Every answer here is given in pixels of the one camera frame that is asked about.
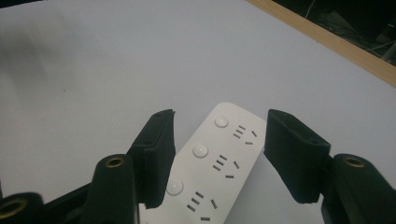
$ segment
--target power outlet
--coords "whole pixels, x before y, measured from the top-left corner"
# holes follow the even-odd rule
[[[224,223],[259,157],[266,122],[217,105],[176,155],[163,204],[140,208],[147,224]]]

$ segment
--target table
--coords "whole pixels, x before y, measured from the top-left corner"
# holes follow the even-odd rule
[[[46,202],[173,108],[180,150],[220,102],[287,111],[396,186],[396,89],[240,0],[53,0],[0,9],[0,179]],[[261,154],[226,223],[323,223]]]

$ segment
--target white power strip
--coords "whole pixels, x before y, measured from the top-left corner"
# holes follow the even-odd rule
[[[217,105],[177,153],[163,204],[140,207],[142,223],[224,223],[262,151],[265,128],[241,107]]]

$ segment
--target white table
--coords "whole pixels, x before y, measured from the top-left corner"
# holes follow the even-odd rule
[[[53,200],[176,110],[179,150],[220,102],[290,112],[396,186],[396,89],[242,0],[0,9],[0,179]],[[261,154],[226,223],[323,223]]]

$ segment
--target white tabletop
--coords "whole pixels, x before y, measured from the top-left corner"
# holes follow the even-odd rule
[[[243,0],[51,0],[0,9],[0,179],[53,200],[176,110],[180,150],[231,102],[287,111],[396,186],[396,89]],[[323,223],[261,154],[226,223]]]

